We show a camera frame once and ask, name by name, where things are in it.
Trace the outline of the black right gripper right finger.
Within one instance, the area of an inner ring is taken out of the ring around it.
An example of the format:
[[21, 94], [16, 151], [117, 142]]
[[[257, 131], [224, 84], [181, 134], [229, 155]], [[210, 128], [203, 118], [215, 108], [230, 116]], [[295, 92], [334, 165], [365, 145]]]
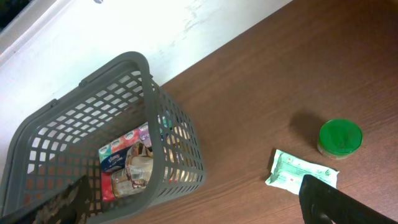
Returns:
[[397, 224], [309, 174], [298, 196], [305, 224]]

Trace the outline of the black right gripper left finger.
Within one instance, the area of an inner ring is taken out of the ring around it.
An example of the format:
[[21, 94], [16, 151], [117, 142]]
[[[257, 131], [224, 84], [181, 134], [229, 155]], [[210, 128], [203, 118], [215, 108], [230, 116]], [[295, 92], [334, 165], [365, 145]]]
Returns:
[[82, 176], [59, 190], [1, 218], [1, 224], [85, 224], [90, 214], [90, 182]]

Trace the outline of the orange red pasta packet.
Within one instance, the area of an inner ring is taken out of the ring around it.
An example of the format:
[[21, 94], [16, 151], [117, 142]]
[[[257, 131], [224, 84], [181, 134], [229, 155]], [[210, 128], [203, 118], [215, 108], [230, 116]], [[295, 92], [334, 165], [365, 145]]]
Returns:
[[101, 173], [101, 191], [104, 202], [111, 202], [115, 200], [112, 188], [111, 174]]

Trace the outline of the light green wipes packet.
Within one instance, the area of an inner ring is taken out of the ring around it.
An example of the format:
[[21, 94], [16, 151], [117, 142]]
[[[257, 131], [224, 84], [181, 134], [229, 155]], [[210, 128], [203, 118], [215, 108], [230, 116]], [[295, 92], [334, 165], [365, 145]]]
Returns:
[[336, 188], [338, 174], [339, 171], [307, 162], [277, 149], [271, 167], [271, 175], [265, 183], [298, 195], [305, 175], [312, 175]]

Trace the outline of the Kleenex tissue multipack box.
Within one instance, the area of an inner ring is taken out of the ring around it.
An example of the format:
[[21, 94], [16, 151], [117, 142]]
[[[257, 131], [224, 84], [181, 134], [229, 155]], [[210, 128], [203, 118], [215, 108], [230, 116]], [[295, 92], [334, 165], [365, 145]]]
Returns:
[[150, 174], [153, 170], [149, 123], [144, 123], [98, 149], [101, 172], [112, 174], [123, 168], [128, 174]]

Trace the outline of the green lid jar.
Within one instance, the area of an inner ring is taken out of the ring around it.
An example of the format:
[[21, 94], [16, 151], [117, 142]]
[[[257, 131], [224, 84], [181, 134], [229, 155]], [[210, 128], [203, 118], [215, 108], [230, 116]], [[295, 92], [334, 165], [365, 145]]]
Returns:
[[363, 143], [361, 128], [348, 119], [327, 121], [318, 135], [317, 149], [323, 156], [340, 160], [354, 154]]

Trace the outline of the beige breadcrumb bag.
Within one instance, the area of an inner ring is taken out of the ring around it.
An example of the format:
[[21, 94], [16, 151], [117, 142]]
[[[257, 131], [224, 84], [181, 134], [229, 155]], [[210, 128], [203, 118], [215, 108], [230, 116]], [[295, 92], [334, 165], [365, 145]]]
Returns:
[[[167, 144], [180, 146], [180, 140], [166, 133]], [[148, 185], [154, 167], [154, 153], [152, 151], [152, 142], [150, 140], [148, 122], [142, 124], [137, 129], [130, 131], [121, 137], [123, 146], [122, 156], [124, 158], [124, 168], [113, 172], [110, 175], [110, 184], [114, 198], [126, 197], [142, 192]], [[181, 153], [172, 152], [164, 148], [165, 161], [187, 165], [197, 168], [197, 164]], [[163, 182], [178, 183], [196, 181], [197, 174], [189, 173], [183, 169], [174, 169], [168, 167], [164, 170]]]

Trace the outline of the grey plastic basket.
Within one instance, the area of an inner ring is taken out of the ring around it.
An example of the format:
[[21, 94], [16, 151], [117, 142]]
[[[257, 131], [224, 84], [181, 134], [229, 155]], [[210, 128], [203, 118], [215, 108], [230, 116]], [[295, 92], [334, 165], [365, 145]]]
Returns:
[[[104, 202], [98, 149], [148, 122], [154, 167], [140, 193]], [[180, 140], [167, 144], [165, 134]], [[164, 148], [181, 153], [197, 168], [165, 161]], [[197, 174], [196, 181], [163, 182], [168, 167]], [[28, 116], [9, 146], [1, 181], [1, 218], [82, 176], [90, 182], [86, 223], [111, 223], [179, 198], [206, 179], [197, 133], [188, 114], [153, 80], [138, 52], [125, 52], [83, 79], [79, 86]]]

